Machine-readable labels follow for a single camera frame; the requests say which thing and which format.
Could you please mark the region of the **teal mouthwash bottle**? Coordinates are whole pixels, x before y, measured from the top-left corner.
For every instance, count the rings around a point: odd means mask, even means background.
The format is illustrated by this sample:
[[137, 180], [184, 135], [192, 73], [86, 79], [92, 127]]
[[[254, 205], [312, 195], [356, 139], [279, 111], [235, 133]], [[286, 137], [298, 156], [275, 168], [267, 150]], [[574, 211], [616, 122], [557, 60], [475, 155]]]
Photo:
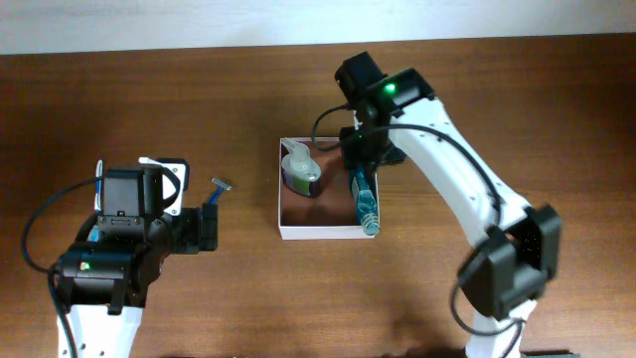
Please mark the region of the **teal mouthwash bottle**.
[[381, 230], [378, 205], [363, 167], [350, 171], [350, 190], [358, 224], [366, 236], [374, 237]]

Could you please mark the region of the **clear soap pump bottle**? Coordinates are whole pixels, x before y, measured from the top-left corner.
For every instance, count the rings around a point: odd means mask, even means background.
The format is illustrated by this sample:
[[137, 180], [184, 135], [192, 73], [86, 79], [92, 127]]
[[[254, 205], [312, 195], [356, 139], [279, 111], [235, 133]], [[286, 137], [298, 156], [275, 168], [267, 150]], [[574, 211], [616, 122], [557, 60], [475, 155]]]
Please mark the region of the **clear soap pump bottle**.
[[290, 138], [282, 138], [281, 144], [287, 150], [280, 163], [283, 184], [298, 195], [319, 196], [322, 170], [311, 157], [309, 147]]

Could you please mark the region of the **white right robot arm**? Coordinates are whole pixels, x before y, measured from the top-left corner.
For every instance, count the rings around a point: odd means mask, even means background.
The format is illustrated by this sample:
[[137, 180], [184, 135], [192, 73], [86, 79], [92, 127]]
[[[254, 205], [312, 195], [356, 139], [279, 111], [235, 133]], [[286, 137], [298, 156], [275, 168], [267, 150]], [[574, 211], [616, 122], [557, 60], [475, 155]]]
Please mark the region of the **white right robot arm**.
[[387, 145], [410, 158], [450, 207], [473, 251], [451, 294], [475, 310], [468, 357], [518, 357], [530, 314], [556, 276], [562, 221], [507, 186], [459, 133], [443, 102], [414, 69], [335, 74], [360, 124], [351, 144], [377, 163]]

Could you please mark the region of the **blue disposable razor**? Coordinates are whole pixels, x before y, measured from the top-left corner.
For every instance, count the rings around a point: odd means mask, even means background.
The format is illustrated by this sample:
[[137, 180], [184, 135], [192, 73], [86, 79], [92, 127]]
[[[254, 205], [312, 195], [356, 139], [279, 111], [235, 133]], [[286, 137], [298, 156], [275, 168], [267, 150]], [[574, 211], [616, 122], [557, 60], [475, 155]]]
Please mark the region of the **blue disposable razor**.
[[216, 189], [208, 199], [208, 203], [216, 204], [224, 192], [232, 190], [232, 185], [219, 177], [213, 177], [212, 183], [216, 186]]

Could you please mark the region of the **blue white toothbrush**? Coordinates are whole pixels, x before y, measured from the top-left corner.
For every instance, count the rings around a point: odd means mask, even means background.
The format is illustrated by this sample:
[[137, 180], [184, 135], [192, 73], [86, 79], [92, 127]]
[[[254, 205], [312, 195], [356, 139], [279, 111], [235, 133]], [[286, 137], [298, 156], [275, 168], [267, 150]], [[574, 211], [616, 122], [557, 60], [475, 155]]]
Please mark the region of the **blue white toothbrush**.
[[95, 177], [98, 179], [95, 182], [95, 195], [93, 200], [93, 207], [96, 212], [101, 211], [101, 177], [103, 175], [103, 160], [98, 159], [95, 166]]

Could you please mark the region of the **white cardboard box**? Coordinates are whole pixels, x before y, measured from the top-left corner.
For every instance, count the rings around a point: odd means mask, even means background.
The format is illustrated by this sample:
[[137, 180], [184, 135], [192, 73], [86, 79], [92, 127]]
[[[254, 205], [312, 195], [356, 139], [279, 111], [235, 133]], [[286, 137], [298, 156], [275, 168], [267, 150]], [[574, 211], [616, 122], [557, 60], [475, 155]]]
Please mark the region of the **white cardboard box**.
[[277, 226], [284, 241], [356, 240], [367, 235], [359, 225], [341, 151], [321, 152], [309, 137], [297, 137], [322, 169], [320, 194], [301, 196], [278, 181]]

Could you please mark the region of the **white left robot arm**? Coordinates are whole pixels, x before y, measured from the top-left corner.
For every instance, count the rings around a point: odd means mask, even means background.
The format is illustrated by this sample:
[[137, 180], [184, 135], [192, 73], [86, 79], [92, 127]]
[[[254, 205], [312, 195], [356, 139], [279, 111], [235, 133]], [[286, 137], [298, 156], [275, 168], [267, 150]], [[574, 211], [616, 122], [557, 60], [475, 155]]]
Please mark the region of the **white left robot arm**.
[[94, 212], [48, 273], [59, 356], [129, 356], [165, 260], [217, 249], [217, 205], [183, 205], [189, 176], [177, 158], [96, 166]]

